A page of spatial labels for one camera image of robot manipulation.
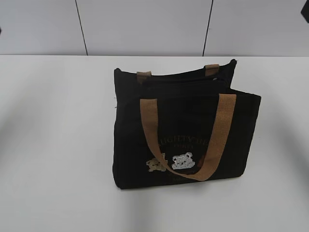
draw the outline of tote bag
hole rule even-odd
[[[114,71],[121,189],[241,176],[261,97],[230,88],[236,61],[165,76]]]

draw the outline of bag handle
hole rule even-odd
[[[205,65],[205,76],[210,76],[216,74],[220,69],[219,64],[208,64]]]
[[[219,94],[211,139],[201,169],[195,174],[182,174],[171,169],[162,157],[158,142],[157,99],[140,99],[140,115],[148,147],[157,160],[176,175],[198,181],[207,180],[217,169],[231,128],[236,94]]]
[[[137,72],[137,82],[143,84],[143,82],[148,78],[151,77],[151,71],[149,72]]]

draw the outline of white wall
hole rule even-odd
[[[309,56],[306,0],[214,0],[206,56]],[[211,0],[77,0],[89,55],[201,56]],[[0,55],[85,55],[75,0],[0,0]]]
[[[74,0],[0,0],[0,54],[85,55]]]
[[[211,0],[77,3],[89,55],[202,55]]]
[[[206,56],[309,56],[306,0],[215,0]]]

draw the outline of white table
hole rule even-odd
[[[230,59],[0,56],[0,231],[309,231],[309,58],[236,58],[232,87],[262,96],[242,177],[114,184],[113,70],[168,74]]]

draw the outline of teddy bear graphic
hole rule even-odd
[[[195,165],[195,162],[191,159],[192,153],[187,152],[180,156],[173,156],[173,161],[175,162],[172,164],[172,168],[175,169],[186,169],[192,168]]]
[[[165,153],[162,153],[162,156],[163,156],[163,159],[167,162],[167,160],[165,159]],[[146,164],[149,167],[149,170],[148,170],[149,172],[153,172],[155,170],[162,171],[162,172],[166,171],[166,168],[163,167],[162,164],[156,158],[153,158],[147,161]]]

